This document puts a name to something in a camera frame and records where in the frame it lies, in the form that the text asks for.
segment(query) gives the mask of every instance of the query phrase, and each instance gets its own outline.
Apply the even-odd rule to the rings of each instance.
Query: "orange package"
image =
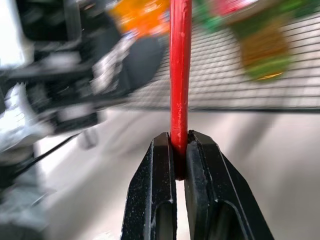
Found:
[[[110,15],[120,31],[130,37],[168,34],[170,0],[120,0]]]

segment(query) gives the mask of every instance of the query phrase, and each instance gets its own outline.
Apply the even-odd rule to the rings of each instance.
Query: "wire rack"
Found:
[[[320,112],[320,8],[282,28],[293,63],[273,82],[251,81],[229,29],[209,34],[192,27],[189,109],[192,111]],[[134,92],[126,108],[169,109],[169,52],[152,83]]]

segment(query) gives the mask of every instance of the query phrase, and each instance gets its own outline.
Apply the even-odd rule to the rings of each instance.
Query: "red plastic rod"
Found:
[[[183,180],[188,144],[188,90],[191,57],[192,0],[171,0],[170,74],[171,144],[175,176]]]

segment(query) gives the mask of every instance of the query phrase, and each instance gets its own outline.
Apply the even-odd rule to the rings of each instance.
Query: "wire shelf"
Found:
[[[244,74],[240,48],[229,29],[209,34],[192,27],[189,109],[192,111],[320,112],[320,8],[282,28],[293,63],[273,82]],[[134,92],[126,108],[170,107],[169,52],[153,82]]]

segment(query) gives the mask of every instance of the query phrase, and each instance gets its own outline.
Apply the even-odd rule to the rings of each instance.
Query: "white floor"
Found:
[[[119,239],[129,182],[152,138],[170,128],[168,112],[106,114],[97,147],[73,140],[41,163],[51,240]],[[247,179],[275,239],[319,239],[320,115],[190,113],[189,129],[211,136]],[[63,139],[44,139],[40,152]],[[187,240],[183,182],[177,195],[177,239]]]

